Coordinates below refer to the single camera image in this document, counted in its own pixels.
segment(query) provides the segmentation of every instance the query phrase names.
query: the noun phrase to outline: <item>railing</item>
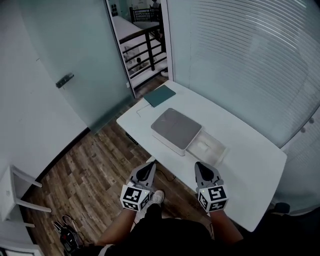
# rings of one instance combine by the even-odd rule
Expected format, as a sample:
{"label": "railing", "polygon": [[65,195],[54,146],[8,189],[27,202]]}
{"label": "railing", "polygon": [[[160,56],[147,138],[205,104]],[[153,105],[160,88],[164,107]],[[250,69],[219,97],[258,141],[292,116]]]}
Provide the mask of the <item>railing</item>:
{"label": "railing", "polygon": [[159,21],[159,9],[136,9],[132,7],[130,9],[131,22],[158,22]]}
{"label": "railing", "polygon": [[146,49],[146,50],[144,50],[144,51],[142,51],[142,52],[140,52],[140,53],[138,53],[138,54],[136,54],[136,55],[134,55],[134,56],[131,56],[130,58],[127,58],[127,59],[125,60],[125,63],[128,63],[128,62],[130,62],[131,60],[139,57],[140,55],[145,54],[145,53],[148,53],[148,58],[146,58],[146,59],[144,59],[144,60],[141,60],[141,62],[139,62],[139,63],[131,66],[130,68],[128,68],[128,71],[130,72],[130,71],[132,71],[134,68],[140,66],[142,63],[145,63],[145,62],[147,62],[147,61],[150,61],[150,65],[145,66],[145,67],[143,67],[142,69],[138,70],[137,72],[133,73],[133,74],[130,76],[131,79],[134,78],[134,77],[136,77],[137,75],[141,74],[143,71],[145,71],[145,70],[147,70],[147,69],[149,69],[149,68],[151,68],[151,70],[154,71],[154,70],[155,70],[155,64],[157,64],[157,63],[159,63],[159,62],[162,62],[163,60],[165,60],[165,59],[167,58],[167,57],[164,57],[164,58],[161,58],[161,59],[159,59],[159,60],[157,60],[157,61],[154,61],[154,57],[162,54],[163,52],[160,51],[160,52],[156,53],[155,55],[153,55],[152,50],[155,49],[155,48],[157,48],[157,47],[161,47],[161,43],[159,43],[159,44],[151,47],[151,41],[155,40],[156,38],[154,37],[154,38],[151,38],[151,39],[150,39],[149,33],[154,32],[154,33],[156,34],[156,33],[158,32],[158,29],[159,29],[159,28],[160,28],[159,25],[153,26],[153,27],[149,27],[149,28],[147,28],[147,29],[144,29],[144,30],[138,31],[138,32],[136,32],[136,33],[130,34],[130,35],[126,36],[125,38],[122,38],[122,39],[119,40],[120,45],[122,45],[122,44],[124,44],[124,43],[126,43],[126,42],[128,42],[128,41],[130,41],[130,40],[132,40],[132,39],[135,39],[135,38],[137,38],[137,37],[140,37],[140,36],[145,35],[145,41],[144,41],[144,42],[138,43],[137,45],[135,45],[135,46],[133,46],[133,47],[130,47],[129,49],[126,49],[126,50],[124,50],[124,51],[122,52],[123,54],[125,54],[125,53],[127,53],[127,52],[129,52],[129,51],[131,51],[131,50],[133,50],[133,49],[135,49],[135,48],[137,48],[137,47],[139,47],[139,46],[142,46],[142,45],[144,45],[144,44],[146,44],[146,46],[147,46],[147,49]]}

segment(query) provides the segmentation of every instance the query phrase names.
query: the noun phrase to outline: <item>frosted glass wall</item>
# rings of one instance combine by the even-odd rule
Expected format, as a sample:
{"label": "frosted glass wall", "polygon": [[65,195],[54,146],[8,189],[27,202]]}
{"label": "frosted glass wall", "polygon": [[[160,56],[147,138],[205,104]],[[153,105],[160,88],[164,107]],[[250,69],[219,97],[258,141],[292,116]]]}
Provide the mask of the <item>frosted glass wall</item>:
{"label": "frosted glass wall", "polygon": [[86,125],[98,131],[132,99],[105,1],[19,3],[38,61],[55,83],[74,74],[59,90]]}
{"label": "frosted glass wall", "polygon": [[311,0],[167,0],[173,79],[283,146],[320,102]]}

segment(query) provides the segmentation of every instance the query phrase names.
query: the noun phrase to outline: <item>wooden floor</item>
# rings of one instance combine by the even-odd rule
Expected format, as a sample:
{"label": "wooden floor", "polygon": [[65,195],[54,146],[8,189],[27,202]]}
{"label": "wooden floor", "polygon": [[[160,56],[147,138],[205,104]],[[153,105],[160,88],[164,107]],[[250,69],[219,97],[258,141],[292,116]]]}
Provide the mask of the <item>wooden floor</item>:
{"label": "wooden floor", "polygon": [[[157,76],[138,94],[141,97],[161,85],[166,79]],[[104,230],[122,210],[119,196],[131,170],[150,155],[135,145],[116,123],[130,106],[126,107],[96,135],[87,134],[41,180],[26,201],[52,208],[51,213],[24,208],[24,220],[35,224],[31,232],[46,256],[63,255],[58,233],[53,222],[71,215],[84,236],[96,242]],[[164,174],[171,181],[174,176]],[[180,217],[203,223],[209,229],[210,221],[192,191],[175,178],[169,182],[157,171],[154,187],[164,190],[164,217]],[[137,214],[136,222],[143,217]]]}

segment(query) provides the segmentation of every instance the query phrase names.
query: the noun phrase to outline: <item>black bag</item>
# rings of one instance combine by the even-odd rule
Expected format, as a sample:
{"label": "black bag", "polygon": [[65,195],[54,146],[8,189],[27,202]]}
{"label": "black bag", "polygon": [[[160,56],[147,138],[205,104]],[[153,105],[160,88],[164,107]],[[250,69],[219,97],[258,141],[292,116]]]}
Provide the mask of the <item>black bag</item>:
{"label": "black bag", "polygon": [[75,220],[69,215],[63,215],[61,218],[64,223],[63,226],[59,221],[55,221],[53,225],[60,234],[60,242],[64,248],[64,255],[70,256],[76,250],[83,248],[85,246],[85,242],[80,236],[80,234],[82,236],[83,234],[78,231]]}

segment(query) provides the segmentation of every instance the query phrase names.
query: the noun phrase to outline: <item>white chair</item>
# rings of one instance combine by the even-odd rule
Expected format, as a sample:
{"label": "white chair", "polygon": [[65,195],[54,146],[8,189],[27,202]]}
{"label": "white chair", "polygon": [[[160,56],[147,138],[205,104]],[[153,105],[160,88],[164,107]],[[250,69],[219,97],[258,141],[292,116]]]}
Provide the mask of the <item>white chair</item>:
{"label": "white chair", "polygon": [[51,209],[43,206],[39,206],[33,203],[29,203],[26,201],[22,201],[21,199],[17,198],[16,196],[16,189],[15,189],[15,182],[14,182],[14,175],[18,176],[22,180],[31,183],[37,187],[42,188],[42,184],[36,182],[32,177],[25,174],[23,171],[15,167],[14,165],[10,165],[8,169],[2,176],[0,180],[0,213],[1,213],[1,220],[4,221],[11,221],[15,223],[19,223],[26,227],[34,228],[35,225],[31,223],[24,223],[21,221],[15,221],[11,219],[11,212],[16,205],[28,207],[31,209],[35,209],[42,212],[51,213]]}

